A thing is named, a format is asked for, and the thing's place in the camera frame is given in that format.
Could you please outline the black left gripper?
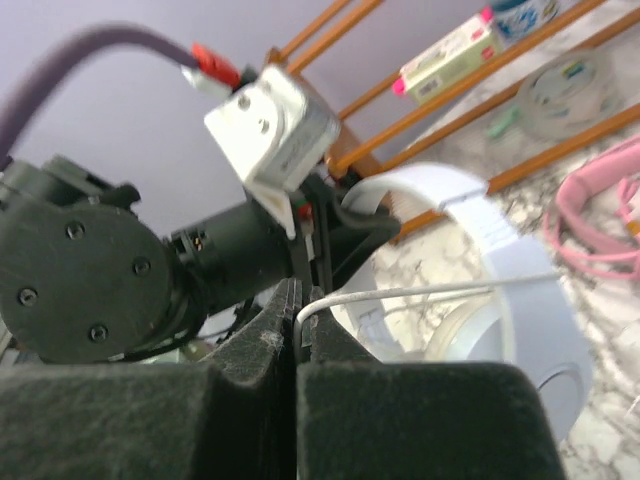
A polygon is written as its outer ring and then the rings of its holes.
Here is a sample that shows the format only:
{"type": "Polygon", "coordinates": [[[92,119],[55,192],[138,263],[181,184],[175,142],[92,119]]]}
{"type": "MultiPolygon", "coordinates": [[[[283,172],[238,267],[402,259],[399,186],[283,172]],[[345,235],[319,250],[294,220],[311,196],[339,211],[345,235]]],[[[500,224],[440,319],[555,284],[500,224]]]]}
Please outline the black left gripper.
{"type": "Polygon", "coordinates": [[[295,238],[253,198],[173,233],[169,244],[196,281],[207,315],[215,315],[295,277],[325,293],[344,287],[401,229],[385,203],[372,213],[342,205],[362,180],[347,174],[330,187],[318,174],[285,199],[295,238]]]}

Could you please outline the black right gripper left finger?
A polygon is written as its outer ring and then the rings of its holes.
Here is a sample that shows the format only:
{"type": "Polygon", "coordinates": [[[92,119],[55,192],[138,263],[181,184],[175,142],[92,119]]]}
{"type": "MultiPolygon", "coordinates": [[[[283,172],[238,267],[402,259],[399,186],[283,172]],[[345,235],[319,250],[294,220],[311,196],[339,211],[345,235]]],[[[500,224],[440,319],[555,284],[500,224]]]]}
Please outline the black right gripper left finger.
{"type": "Polygon", "coordinates": [[[5,479],[292,479],[303,285],[196,363],[1,372],[5,479]]]}

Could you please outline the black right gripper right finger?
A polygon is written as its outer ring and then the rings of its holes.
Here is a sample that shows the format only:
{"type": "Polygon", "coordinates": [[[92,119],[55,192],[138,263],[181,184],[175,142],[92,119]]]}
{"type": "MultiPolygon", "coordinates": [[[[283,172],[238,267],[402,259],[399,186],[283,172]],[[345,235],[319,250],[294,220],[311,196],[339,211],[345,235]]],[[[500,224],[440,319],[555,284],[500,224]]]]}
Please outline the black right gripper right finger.
{"type": "Polygon", "coordinates": [[[496,362],[377,361],[322,300],[296,320],[301,479],[562,479],[563,462],[525,374],[496,362]]]}

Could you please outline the pink cat-ear headphones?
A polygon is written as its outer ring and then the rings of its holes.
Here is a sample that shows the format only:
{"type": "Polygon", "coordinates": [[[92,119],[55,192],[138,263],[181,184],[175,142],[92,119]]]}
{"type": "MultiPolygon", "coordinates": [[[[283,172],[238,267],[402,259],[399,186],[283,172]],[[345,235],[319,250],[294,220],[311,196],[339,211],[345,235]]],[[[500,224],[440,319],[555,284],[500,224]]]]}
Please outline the pink cat-ear headphones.
{"type": "Polygon", "coordinates": [[[639,280],[639,137],[609,148],[561,183],[544,216],[565,263],[597,277],[639,280]]]}

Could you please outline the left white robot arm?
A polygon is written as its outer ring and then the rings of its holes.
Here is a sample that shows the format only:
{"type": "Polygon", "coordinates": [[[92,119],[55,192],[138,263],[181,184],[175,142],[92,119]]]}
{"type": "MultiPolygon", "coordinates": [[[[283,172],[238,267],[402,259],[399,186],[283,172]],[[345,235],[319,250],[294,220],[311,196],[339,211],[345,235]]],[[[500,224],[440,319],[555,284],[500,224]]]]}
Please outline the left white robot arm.
{"type": "Polygon", "coordinates": [[[240,328],[286,278],[343,287],[395,237],[383,207],[357,214],[318,175],[294,196],[296,236],[255,200],[158,237],[111,185],[63,157],[10,161],[1,177],[1,319],[18,344],[57,364],[138,362],[194,339],[226,309],[240,328]]]}

